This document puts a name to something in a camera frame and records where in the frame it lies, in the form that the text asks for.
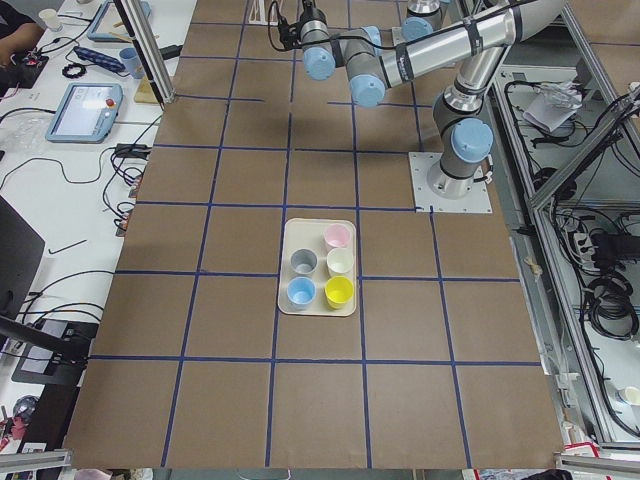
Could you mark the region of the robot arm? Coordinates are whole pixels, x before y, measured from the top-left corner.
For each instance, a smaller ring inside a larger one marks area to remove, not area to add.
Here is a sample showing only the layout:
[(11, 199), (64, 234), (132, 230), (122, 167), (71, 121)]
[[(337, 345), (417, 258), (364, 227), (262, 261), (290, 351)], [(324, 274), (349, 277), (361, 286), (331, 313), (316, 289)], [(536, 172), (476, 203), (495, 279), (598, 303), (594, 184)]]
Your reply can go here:
[(403, 38), (409, 42), (438, 31), (443, 24), (449, 1), (410, 0), (401, 26)]
[(562, 1), (499, 1), (443, 29), (392, 47), (378, 44), (375, 27), (330, 34), (324, 13), (313, 1), (291, 27), (291, 44), (303, 51), (309, 77), (325, 80), (343, 67), (351, 98), (361, 107), (379, 105), (388, 90), (443, 67), (457, 65), (457, 75), (436, 98), (433, 118), (443, 152), (427, 174), (430, 189), (458, 199), (471, 188), (480, 164), (492, 149), (491, 128), (479, 118), (486, 91), (511, 46), (534, 36), (555, 20)]

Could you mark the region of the person forearm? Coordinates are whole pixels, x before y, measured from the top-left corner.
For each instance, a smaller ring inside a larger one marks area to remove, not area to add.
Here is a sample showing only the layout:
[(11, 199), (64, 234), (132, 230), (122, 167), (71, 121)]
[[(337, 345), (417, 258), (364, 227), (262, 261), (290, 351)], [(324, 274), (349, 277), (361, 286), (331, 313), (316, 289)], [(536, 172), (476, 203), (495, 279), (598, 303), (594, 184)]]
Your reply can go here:
[(33, 50), (44, 30), (34, 22), (22, 24), (10, 35), (1, 39), (1, 66), (6, 67), (11, 61), (11, 57), (18, 52)]

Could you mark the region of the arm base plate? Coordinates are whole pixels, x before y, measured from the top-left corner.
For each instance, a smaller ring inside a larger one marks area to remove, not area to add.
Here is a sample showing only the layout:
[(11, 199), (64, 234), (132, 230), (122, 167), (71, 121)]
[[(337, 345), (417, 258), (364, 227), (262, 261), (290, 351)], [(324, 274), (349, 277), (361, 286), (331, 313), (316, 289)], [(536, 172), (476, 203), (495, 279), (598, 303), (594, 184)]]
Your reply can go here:
[(394, 46), (397, 46), (398, 44), (405, 42), (405, 38), (403, 36), (401, 27), (392, 27), (391, 37), (392, 37), (392, 43)]
[(408, 154), (415, 210), (424, 213), (491, 214), (489, 181), (481, 165), (466, 180), (447, 177), (439, 152)]

